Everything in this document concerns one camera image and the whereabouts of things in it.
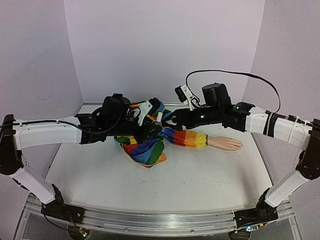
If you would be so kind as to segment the small nail polish bottle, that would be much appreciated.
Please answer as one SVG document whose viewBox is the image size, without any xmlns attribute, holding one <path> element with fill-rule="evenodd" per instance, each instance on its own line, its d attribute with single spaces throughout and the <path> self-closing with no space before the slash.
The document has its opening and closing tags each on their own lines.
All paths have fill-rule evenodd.
<svg viewBox="0 0 320 240">
<path fill-rule="evenodd" d="M 154 120 L 152 124 L 154 127 L 162 128 L 162 123 L 160 121 Z"/>
</svg>

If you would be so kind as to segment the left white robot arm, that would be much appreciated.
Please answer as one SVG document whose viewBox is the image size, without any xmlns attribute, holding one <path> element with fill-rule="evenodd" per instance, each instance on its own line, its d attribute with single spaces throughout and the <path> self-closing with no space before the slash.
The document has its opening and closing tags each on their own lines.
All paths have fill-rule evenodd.
<svg viewBox="0 0 320 240">
<path fill-rule="evenodd" d="M 58 187 L 32 172 L 22 150 L 50 144 L 93 144 L 109 136 L 132 136 L 140 144 L 161 132 L 161 113 L 150 118 L 160 106 L 157 98 L 131 103 L 115 93 L 93 113 L 66 119 L 26 121 L 8 114 L 0 127 L 0 173 L 37 197 L 44 216 L 80 224 L 84 208 L 66 204 Z"/>
</svg>

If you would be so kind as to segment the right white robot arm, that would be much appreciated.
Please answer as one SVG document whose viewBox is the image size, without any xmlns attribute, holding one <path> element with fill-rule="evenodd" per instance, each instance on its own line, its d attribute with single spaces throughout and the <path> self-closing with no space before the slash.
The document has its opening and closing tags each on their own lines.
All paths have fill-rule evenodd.
<svg viewBox="0 0 320 240">
<path fill-rule="evenodd" d="M 320 176 L 320 121 L 301 120 L 293 115 L 281 115 L 253 104 L 232 104 L 222 83 L 202 87 L 204 106 L 196 106 L 195 97 L 187 85 L 177 87 L 176 94 L 188 108 L 173 111 L 162 125 L 177 131 L 200 126 L 222 124 L 240 132 L 261 134 L 296 146 L 301 150 L 299 161 L 279 183 L 268 188 L 254 208 L 234 213 L 236 228 L 241 229 L 278 219 L 277 207 L 299 187 Z"/>
</svg>

